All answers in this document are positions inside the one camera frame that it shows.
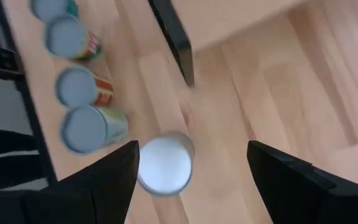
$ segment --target can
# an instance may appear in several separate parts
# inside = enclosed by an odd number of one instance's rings
[[[42,22],[49,22],[64,14],[78,17],[78,7],[74,0],[30,0],[30,9]]]
[[[139,184],[155,196],[179,194],[191,180],[194,157],[194,145],[183,133],[155,138],[140,149]]]
[[[82,66],[68,67],[59,74],[55,94],[59,102],[68,107],[111,106],[114,99],[109,81]]]
[[[86,29],[74,16],[54,18],[45,27],[45,46],[61,58],[89,63],[102,52],[100,38]]]
[[[60,126],[60,137],[74,154],[90,154],[128,135],[127,118],[118,109],[93,106],[72,108]]]

